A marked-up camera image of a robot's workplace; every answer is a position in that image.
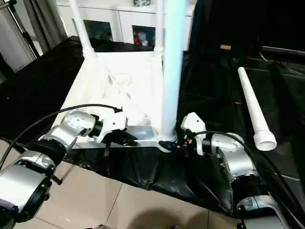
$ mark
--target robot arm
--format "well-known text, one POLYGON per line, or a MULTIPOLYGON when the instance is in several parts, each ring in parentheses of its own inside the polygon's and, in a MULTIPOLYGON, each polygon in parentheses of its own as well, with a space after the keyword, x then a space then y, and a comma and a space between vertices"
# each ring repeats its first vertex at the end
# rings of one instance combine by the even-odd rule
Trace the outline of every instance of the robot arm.
MULTIPOLYGON (((181 128, 197 133, 206 130, 203 123, 196 113, 190 113, 183 119, 181 128)), ((239 135, 229 134, 244 142, 239 135)), ((239 229, 290 229, 280 206, 263 187, 260 174, 239 142, 221 134, 213 134, 209 139, 201 134, 194 139, 197 154, 204 156, 207 151, 219 159, 219 166, 233 190, 235 210, 242 220, 239 229)))
POLYGON ((11 229, 16 222, 28 221, 36 215, 49 198, 56 167, 79 136, 90 136, 100 143, 112 131, 126 128, 123 112, 98 119, 81 110, 68 112, 60 125, 0 172, 1 229, 11 229))
MULTIPOLYGON (((11 229, 16 222, 25 222, 35 216, 49 198, 51 176, 79 136, 90 136, 100 143, 112 131, 124 130, 126 121, 122 112, 101 121, 81 110, 67 113, 60 125, 0 172, 0 229, 11 229)), ((197 133, 205 130, 205 124, 191 113, 184 118, 181 128, 197 133)), ((230 135, 242 141, 240 136, 230 135)), ((210 139, 202 134, 195 141, 199 155, 204 156, 209 148, 207 151, 219 159, 219 166, 233 190, 235 209, 242 219, 239 228, 290 229, 277 202, 262 186, 253 161, 238 141, 221 134, 214 134, 210 139)))

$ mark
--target white pvc pipe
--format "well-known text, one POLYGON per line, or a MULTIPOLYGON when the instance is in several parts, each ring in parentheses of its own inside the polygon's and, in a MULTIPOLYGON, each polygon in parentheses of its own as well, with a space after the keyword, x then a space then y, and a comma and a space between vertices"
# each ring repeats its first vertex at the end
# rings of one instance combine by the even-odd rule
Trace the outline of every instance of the white pvc pipe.
POLYGON ((164 0, 157 0, 157 26, 154 51, 156 54, 164 53, 164 0))
POLYGON ((74 22, 76 25, 76 29, 78 31, 78 35, 81 40, 82 54, 83 54, 84 58, 86 58, 86 57, 97 58, 97 55, 90 44, 90 40, 89 40, 87 31, 86 31, 86 27, 85 27, 84 21, 81 19, 81 14, 77 7, 76 1, 69 0, 69 3, 71 6, 71 9, 72 9, 72 13, 74 15, 74 22))
POLYGON ((262 109, 257 101, 244 67, 238 68, 238 74, 254 129, 254 142, 256 148, 262 151, 272 150, 276 148, 277 145, 275 136, 269 131, 262 109))
POLYGON ((187 0, 167 0, 165 15, 164 83, 161 138, 176 140, 176 119, 185 38, 187 0))

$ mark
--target black cable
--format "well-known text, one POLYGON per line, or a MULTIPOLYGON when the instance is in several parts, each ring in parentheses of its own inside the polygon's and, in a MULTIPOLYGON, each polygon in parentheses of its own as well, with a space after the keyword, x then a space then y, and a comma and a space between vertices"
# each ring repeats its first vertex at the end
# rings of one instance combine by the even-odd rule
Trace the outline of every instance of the black cable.
MULTIPOLYGON (((230 137, 232 139, 234 139, 235 141, 237 141, 238 143, 240 143, 247 151, 249 157, 252 159, 256 169, 259 169, 259 167, 257 166, 257 163, 256 163, 256 158, 254 156, 254 153, 252 152, 252 150, 250 149, 250 147, 248 145, 246 145, 244 142, 242 142, 239 138, 237 138, 236 136, 234 135, 231 135, 231 134, 228 134, 228 133, 225 133, 225 132, 220 132, 220 131, 210 131, 210 130, 207 130, 207 131, 200 131, 200 132, 197 132, 197 133, 193 133, 193 136, 196 136, 196 135, 201 135, 201 134, 220 134, 220 135, 224 135, 224 136, 227 136, 227 137, 230 137)), ((277 176, 279 177, 281 183, 284 185, 284 187, 286 188, 287 192, 289 193, 289 196, 291 197, 291 199, 293 200, 296 208, 299 210, 299 214, 301 214, 301 219, 298 219, 300 220, 300 222, 303 222, 303 220, 305 219, 305 213, 304 213, 304 210, 301 206, 301 204, 299 203, 299 201, 297 200, 296 196, 294 195, 293 191, 291 190, 291 188, 288 186, 287 182, 284 180, 282 174, 280 173, 280 171, 277 169, 277 167, 274 165, 274 163, 271 161, 271 159, 265 154, 263 153, 262 151, 258 151, 259 154, 268 162, 268 164, 272 167, 272 169, 275 171, 275 173, 277 174, 277 176)))
POLYGON ((59 113, 65 112, 65 111, 69 111, 69 110, 73 110, 73 109, 77 109, 77 108, 82 108, 82 107, 88 107, 88 106, 100 106, 100 107, 106 107, 106 108, 110 108, 113 109, 115 113, 122 111, 122 109, 119 109, 117 107, 113 107, 113 106, 108 106, 108 105, 103 105, 103 104, 84 104, 84 105, 77 105, 77 106, 72 106, 72 107, 68 107, 68 108, 64 108, 62 110, 53 112, 51 114, 48 114, 46 116, 44 116, 43 118, 39 119, 38 121, 36 121, 35 123, 33 123, 32 125, 30 125, 28 128, 26 128, 25 130, 23 130, 9 145, 9 147, 6 149, 6 151, 3 154, 3 157, 0 160, 0 170, 4 164, 4 161, 6 160, 6 158, 8 157, 11 149, 13 149, 13 147, 15 146, 15 144, 17 143, 17 141, 31 128, 33 128, 35 125, 37 125, 38 123, 42 122, 43 120, 50 118, 54 115, 57 115, 59 113))

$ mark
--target white pipe end cap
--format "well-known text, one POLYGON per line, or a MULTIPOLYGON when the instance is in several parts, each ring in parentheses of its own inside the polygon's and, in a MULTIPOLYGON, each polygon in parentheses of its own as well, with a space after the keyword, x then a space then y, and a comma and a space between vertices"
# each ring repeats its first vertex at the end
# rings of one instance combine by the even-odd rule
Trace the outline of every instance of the white pipe end cap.
POLYGON ((269 130, 261 130, 255 133, 254 142, 256 148, 261 151, 270 151, 276 148, 275 136, 269 130))

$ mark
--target white cabinet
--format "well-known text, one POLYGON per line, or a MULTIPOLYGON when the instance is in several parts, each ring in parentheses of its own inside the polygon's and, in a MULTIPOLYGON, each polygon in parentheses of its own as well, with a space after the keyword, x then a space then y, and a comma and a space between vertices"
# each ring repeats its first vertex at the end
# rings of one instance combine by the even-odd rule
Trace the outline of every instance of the white cabinet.
MULTIPOLYGON (((145 7, 134 7, 131 0, 77 0, 77 3, 90 38, 154 46, 155 0, 145 7)), ((77 36, 68 0, 57 0, 57 4, 68 36, 77 36)), ((185 12, 185 50, 194 7, 189 3, 185 12)))
MULTIPOLYGON (((121 28, 123 34, 123 41, 125 43, 134 43, 134 36, 137 36, 139 32, 142 32, 146 36, 148 45, 154 46, 154 30, 156 27, 156 14, 155 13, 142 13, 142 12, 130 12, 119 11, 121 28)), ((187 50, 189 34, 191 28, 192 18, 190 16, 185 17, 185 45, 187 50)))
MULTIPOLYGON (((122 42, 122 31, 117 10, 79 7, 81 17, 90 38, 122 42)), ((72 10, 69 6, 59 6, 68 36, 77 36, 72 10)))

